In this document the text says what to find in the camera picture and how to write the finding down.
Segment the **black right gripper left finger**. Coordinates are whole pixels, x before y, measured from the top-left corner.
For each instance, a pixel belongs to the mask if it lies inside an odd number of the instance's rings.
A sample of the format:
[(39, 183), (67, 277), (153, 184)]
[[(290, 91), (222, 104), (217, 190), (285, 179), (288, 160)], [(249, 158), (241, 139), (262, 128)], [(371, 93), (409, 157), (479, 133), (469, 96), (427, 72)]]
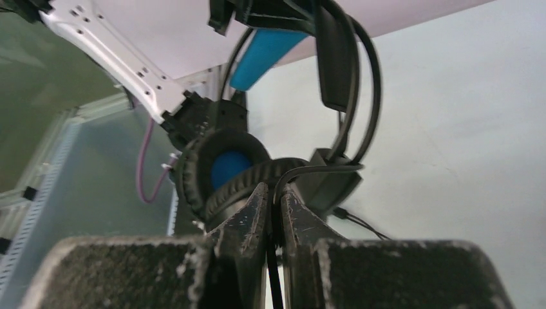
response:
[(264, 308), (268, 187), (205, 235), (66, 238), (22, 308)]

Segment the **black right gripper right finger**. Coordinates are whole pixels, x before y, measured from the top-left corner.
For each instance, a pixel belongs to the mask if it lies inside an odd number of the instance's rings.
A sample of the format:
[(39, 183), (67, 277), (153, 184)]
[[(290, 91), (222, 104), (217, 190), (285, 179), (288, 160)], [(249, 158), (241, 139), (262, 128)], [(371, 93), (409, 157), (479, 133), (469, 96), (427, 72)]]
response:
[(346, 239), (289, 188), (280, 208), (288, 308), (513, 307), (474, 243)]

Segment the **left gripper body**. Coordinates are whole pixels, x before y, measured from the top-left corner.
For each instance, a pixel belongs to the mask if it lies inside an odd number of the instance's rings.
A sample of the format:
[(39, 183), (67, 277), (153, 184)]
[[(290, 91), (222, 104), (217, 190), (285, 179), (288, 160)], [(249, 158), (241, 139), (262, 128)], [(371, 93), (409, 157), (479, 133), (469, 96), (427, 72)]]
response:
[(251, 28), (315, 32), (312, 1), (210, 0), (208, 25), (225, 35), (235, 20)]

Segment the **blue black headphones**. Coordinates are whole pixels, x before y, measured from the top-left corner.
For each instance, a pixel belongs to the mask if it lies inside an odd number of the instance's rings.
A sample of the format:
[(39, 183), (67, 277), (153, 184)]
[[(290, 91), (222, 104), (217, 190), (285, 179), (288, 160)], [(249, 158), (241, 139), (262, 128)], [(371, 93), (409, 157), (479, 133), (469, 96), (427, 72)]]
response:
[(215, 229), (261, 183), (290, 187), (322, 220), (357, 220), (365, 208), (363, 160), (381, 114), (381, 65), (359, 21), (336, 1), (312, 2), (315, 33), (253, 87), (235, 90), (224, 73), (216, 100), (187, 94), (177, 121), (202, 129), (178, 139), (174, 235)]

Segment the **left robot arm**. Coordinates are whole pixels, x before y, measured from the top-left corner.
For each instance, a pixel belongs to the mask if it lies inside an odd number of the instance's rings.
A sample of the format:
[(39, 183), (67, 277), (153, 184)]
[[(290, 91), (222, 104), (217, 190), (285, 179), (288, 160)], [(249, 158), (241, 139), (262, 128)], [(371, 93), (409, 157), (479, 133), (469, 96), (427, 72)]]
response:
[(186, 74), (228, 62), (231, 88), (247, 91), (315, 33), (309, 1), (2, 1), (1, 9), (42, 23), (72, 43), (165, 128)]

